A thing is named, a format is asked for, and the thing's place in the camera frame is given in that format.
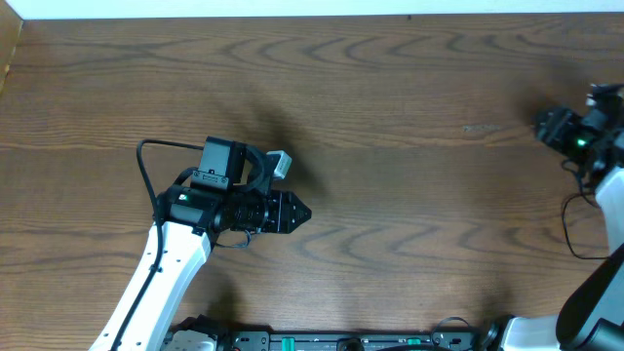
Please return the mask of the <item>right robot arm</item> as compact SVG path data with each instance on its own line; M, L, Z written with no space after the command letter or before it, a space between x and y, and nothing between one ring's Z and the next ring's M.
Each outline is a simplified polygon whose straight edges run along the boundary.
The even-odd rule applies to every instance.
M541 317L509 315L476 337L476 350L623 351L623 85L593 84L585 108L553 105L534 116L535 138L562 156L576 190L561 204L563 239L571 256L595 269L561 309ZM580 200L602 220L602 250L581 251L567 212Z

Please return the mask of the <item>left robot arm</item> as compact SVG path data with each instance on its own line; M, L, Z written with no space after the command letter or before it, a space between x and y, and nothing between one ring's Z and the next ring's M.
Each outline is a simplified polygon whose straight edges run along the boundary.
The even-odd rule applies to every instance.
M171 329L190 283L223 232L240 232L247 247L257 234L290 234L311 210L291 191L276 190L292 159L284 150L262 152L232 140L207 137L196 167L182 171L156 193L141 156L138 168L153 210L153 223L136 271L95 350L226 350L217 331Z

